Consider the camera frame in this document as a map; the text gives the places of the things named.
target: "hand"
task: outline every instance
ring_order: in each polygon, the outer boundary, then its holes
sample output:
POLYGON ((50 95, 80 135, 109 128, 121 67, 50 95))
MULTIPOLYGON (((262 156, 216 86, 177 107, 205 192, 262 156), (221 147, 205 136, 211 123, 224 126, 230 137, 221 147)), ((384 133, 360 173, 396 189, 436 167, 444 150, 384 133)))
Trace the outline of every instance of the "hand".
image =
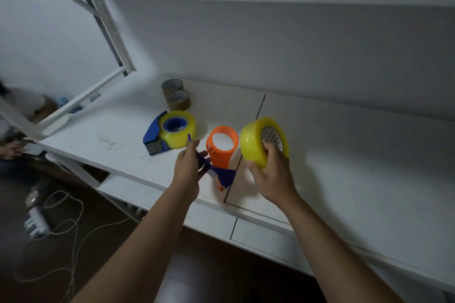
POLYGON ((289 158, 276 144, 264 143, 264 148, 268 151, 267 167, 262 170, 256 163, 247 161, 248 169, 261 195, 282 209, 289 201, 300 198, 289 169, 289 158))
POLYGON ((20 142, 10 142, 6 145, 0 146, 0 157, 3 159, 13 159, 22 155, 20 152, 24 151, 24 147, 20 142))
MULTIPOLYGON (((180 152, 175 162, 174 178, 171 186, 188 194, 193 202, 199 194, 199 180, 207 172, 207 168, 199 170, 199 162, 196 157, 196 148, 200 139, 193 139, 187 143, 187 148, 180 152)), ((200 152, 202 156, 208 156, 207 151, 200 152)))

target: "white cord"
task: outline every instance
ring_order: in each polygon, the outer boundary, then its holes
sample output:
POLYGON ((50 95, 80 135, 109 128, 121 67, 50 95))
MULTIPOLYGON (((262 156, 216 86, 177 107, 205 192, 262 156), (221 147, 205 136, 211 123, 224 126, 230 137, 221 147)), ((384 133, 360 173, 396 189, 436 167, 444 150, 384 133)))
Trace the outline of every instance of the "white cord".
MULTIPOLYGON (((102 228, 102 227, 108 227, 108 226, 111 226, 111 225, 117 225, 117 224, 120 224, 120 223, 123 223, 123 222, 126 222, 128 219, 130 219, 129 217, 120 221, 120 222, 116 222, 116 223, 111 223, 111 224, 106 224, 106 225, 101 225, 99 227, 96 227, 94 228, 92 231, 90 231, 81 241, 81 243, 79 243, 79 247, 77 248, 77 251, 76 250, 76 242, 77 242, 77 231, 78 231, 78 228, 77 228, 77 223, 79 222, 79 220, 81 219, 81 216, 82 216, 82 212, 84 211, 84 203, 79 200, 79 199, 76 199, 74 197, 72 197, 69 193, 65 192, 65 191, 62 191, 62 190, 59 190, 59 191, 56 191, 54 192, 53 194, 51 194, 47 199, 46 201, 44 202, 43 204, 43 208, 45 209, 49 209, 49 208, 54 208, 58 205, 60 205, 67 197, 70 197, 72 200, 76 200, 78 201, 79 203, 81 203, 81 212, 79 213, 79 216, 76 220, 74 219, 66 219, 64 221, 62 221, 61 223, 59 223, 56 227, 54 227, 54 229, 49 233, 47 234, 46 236, 44 237, 40 237, 40 238, 35 238, 35 239, 30 239, 30 241, 37 241, 37 240, 41 240, 43 238, 46 238, 48 237, 49 235, 61 235, 61 234, 64 234, 64 233, 67 233, 68 231, 70 231, 72 228, 75 228, 76 231, 75 231, 75 236, 74 236, 74 242, 73 242, 73 250, 71 252, 71 267, 60 267, 60 268, 56 268, 54 269, 53 271, 50 271, 46 274, 43 274, 42 276, 40 277, 37 277, 37 278, 31 278, 31 279, 23 279, 21 277, 19 277, 19 275, 17 274, 17 267, 18 266, 14 266, 13 268, 13 277, 16 281, 18 281, 19 283, 30 283, 30 282, 34 282, 34 281, 37 281, 39 279, 42 279, 46 276, 48 276, 49 274, 51 273, 54 273, 56 271, 61 271, 61 270, 65 270, 65 271, 68 271, 70 273, 70 284, 68 286, 68 291, 66 291, 66 294, 65 296, 63 297, 63 300, 61 302, 64 302, 65 300, 67 302, 69 302, 73 297, 74 295, 76 294, 76 287, 75 287, 75 272, 76 272, 76 266, 77 266, 77 257, 79 256, 79 251, 82 247, 82 244, 84 243, 84 241, 87 239, 87 237, 89 237, 94 231, 97 231, 98 229, 102 228), (49 201, 49 199, 51 197, 53 197, 55 194, 57 193, 64 193, 65 196, 63 198, 61 198, 58 202, 48 206, 47 202, 49 201), (62 225, 63 223, 66 223, 66 222, 73 222, 73 224, 65 231, 62 231, 62 232, 54 232, 60 225, 62 225)), ((24 249, 26 248, 26 246, 30 244, 29 243, 26 243, 26 245, 24 246, 24 248, 22 249, 21 253, 24 251, 24 249)), ((19 262, 19 259, 20 259, 20 255, 19 257, 17 258, 17 261, 16 261, 16 265, 18 264, 19 262)))

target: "white table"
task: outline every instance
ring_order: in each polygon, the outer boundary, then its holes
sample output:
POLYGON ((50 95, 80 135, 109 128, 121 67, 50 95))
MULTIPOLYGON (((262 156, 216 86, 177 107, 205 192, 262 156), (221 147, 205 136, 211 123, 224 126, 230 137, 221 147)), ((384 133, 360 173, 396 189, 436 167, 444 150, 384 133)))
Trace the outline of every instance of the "white table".
MULTIPOLYGON (((149 210, 162 190, 111 174, 98 191, 149 210)), ((313 275, 294 235, 235 218, 224 211, 193 203, 184 225, 249 252, 313 275)), ((446 303, 442 290, 397 272, 371 266, 407 303, 446 303)))
MULTIPOLYGON (((142 144, 152 120, 167 108, 160 88, 165 79, 133 72, 40 144, 113 173, 99 190, 149 209, 170 185, 179 153, 149 156, 142 144)), ((191 96, 189 111, 199 122, 199 151, 216 126, 240 132, 257 115, 274 117, 287 133, 301 195, 358 253, 455 290, 453 123, 183 83, 191 96)), ((239 160, 237 149, 230 167, 239 160)), ((310 271, 288 221, 258 194, 244 161, 228 195, 208 175, 200 187, 187 226, 310 271)))
MULTIPOLYGON (((302 197, 369 258, 455 286, 455 122, 267 93, 302 197)), ((226 203, 292 230, 242 160, 226 203)))
MULTIPOLYGON (((161 84, 168 77, 133 72, 111 87, 65 126, 40 144, 50 151, 93 165, 111 173, 159 189, 166 189, 174 175, 174 164, 181 149, 149 156, 142 138, 153 119, 168 106, 161 84)), ((201 138, 198 151, 206 149, 213 128, 230 126, 238 133, 253 121, 264 93, 218 84, 183 80, 190 94, 188 109, 197 120, 201 138)), ((240 147, 230 161, 235 169, 240 147)), ((208 175, 200 182, 198 201, 222 206, 226 190, 220 192, 208 175)))

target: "yellow tape roll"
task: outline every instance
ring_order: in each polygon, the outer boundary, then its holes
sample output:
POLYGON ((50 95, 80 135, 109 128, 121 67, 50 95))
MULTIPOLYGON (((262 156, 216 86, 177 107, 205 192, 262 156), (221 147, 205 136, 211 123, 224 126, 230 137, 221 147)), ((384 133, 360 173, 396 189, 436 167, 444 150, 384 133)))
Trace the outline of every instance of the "yellow tape roll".
POLYGON ((187 145, 188 134, 196 137, 196 120, 187 111, 171 111, 159 120, 159 136, 170 148, 181 148, 187 145))
POLYGON ((240 150, 246 161, 255 162, 260 168, 267 166, 267 152, 263 143, 275 143, 289 157, 286 135, 271 117, 248 123, 240 133, 240 150))

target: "white wall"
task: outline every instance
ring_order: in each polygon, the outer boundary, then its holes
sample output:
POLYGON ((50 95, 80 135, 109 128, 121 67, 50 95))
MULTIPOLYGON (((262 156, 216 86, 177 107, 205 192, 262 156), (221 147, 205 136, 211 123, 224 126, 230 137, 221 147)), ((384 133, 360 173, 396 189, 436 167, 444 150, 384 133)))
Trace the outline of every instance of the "white wall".
POLYGON ((455 9, 160 0, 109 7, 140 71, 455 118, 455 9))
POLYGON ((73 97, 118 64, 94 17, 70 0, 0 0, 0 78, 73 97))

